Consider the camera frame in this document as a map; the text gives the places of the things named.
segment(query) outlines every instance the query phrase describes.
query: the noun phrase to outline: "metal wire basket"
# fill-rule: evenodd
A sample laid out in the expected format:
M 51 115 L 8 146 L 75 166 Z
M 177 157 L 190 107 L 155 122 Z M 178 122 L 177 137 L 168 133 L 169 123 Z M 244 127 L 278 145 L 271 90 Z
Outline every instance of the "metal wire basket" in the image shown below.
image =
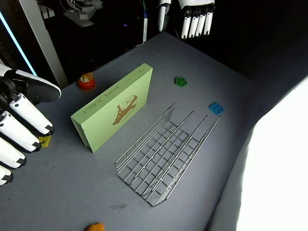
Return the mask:
M 193 111 L 176 126 L 170 121 L 172 104 L 116 161 L 118 176 L 150 205 L 167 200 L 197 155 L 220 116 L 200 140 L 194 135 L 207 119 L 188 134 L 181 129 Z

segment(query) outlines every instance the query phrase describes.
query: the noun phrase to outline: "brown logo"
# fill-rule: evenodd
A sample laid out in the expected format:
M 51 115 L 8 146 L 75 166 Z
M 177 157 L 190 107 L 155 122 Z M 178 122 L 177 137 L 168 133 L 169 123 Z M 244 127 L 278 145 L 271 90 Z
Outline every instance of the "brown logo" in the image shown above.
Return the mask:
M 137 105 L 136 100 L 137 100 L 137 96 L 132 95 L 132 96 L 129 96 L 122 103 L 121 106 L 126 107 L 125 109 L 121 108 L 120 105 L 117 106 L 118 108 L 117 117 L 115 118 L 116 120 L 112 123 L 112 125 L 116 125 L 127 118 L 127 116 L 135 109 Z

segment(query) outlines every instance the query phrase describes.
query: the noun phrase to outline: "light green cardboard box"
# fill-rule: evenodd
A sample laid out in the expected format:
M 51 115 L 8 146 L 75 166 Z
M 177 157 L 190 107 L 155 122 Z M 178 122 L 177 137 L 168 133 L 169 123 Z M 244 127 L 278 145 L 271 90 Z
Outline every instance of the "light green cardboard box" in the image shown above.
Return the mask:
M 152 71 L 142 64 L 71 116 L 93 153 L 145 105 Z

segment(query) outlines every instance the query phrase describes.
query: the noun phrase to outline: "blue light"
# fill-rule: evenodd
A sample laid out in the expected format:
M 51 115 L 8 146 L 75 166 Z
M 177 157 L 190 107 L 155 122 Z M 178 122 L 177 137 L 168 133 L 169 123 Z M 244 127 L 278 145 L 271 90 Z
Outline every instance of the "blue light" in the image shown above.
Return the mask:
M 37 74 L 35 73 L 35 71 L 34 71 L 33 67 L 31 66 L 29 60 L 27 59 L 25 53 L 23 52 L 23 50 L 22 50 L 21 47 L 19 46 L 19 44 L 18 44 L 18 42 L 17 42 L 17 40 L 16 40 L 16 38 L 15 38 L 13 32 L 11 31 L 11 29 L 10 29 L 9 25 L 7 24 L 7 22 L 5 21 L 3 15 L 2 15 L 2 13 L 1 13 L 1 11 L 0 11 L 0 19 L 1 19 L 2 23 L 4 24 L 6 30 L 8 31 L 9 35 L 11 36 L 13 42 L 15 43 L 15 46 L 18 48 L 18 50 L 19 50 L 21 56 L 24 58 L 24 61 L 27 63 L 28 67 L 29 67 L 30 70 L 32 71 L 32 74 L 34 74 L 34 75 L 36 76 Z

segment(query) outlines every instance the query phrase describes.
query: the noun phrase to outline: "gray table surface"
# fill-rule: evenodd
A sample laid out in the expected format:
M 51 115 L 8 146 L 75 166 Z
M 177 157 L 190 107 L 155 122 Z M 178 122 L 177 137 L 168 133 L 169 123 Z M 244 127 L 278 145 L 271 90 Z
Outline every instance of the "gray table surface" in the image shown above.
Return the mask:
M 154 68 L 147 104 L 95 154 L 85 148 L 70 116 L 142 63 Z M 94 72 L 97 88 L 76 84 L 38 108 L 55 125 L 48 148 L 28 154 L 14 181 L 0 188 L 1 230 L 81 231 L 103 222 L 107 231 L 202 231 L 219 199 L 249 129 L 242 120 L 246 79 L 167 33 L 161 33 Z M 188 85 L 174 85 L 185 77 Z M 151 207 L 116 175 L 114 162 L 173 103 L 178 124 L 194 110 L 190 132 L 212 102 L 225 112 L 181 182 Z

